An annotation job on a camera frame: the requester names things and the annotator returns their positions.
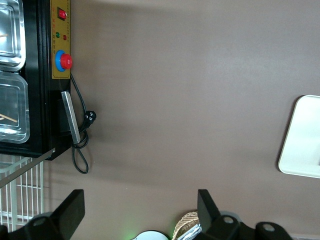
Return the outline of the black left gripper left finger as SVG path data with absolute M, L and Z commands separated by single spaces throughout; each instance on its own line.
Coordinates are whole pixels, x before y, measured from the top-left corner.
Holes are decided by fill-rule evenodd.
M 53 211 L 30 223 L 32 240 L 69 240 L 85 216 L 84 190 L 75 189 Z

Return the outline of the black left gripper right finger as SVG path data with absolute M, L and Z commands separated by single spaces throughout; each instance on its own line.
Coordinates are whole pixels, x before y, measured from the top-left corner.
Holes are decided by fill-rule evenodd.
M 202 231 L 198 240 L 237 240 L 240 223 L 232 215 L 221 214 L 210 193 L 199 189 L 197 193 L 197 214 Z

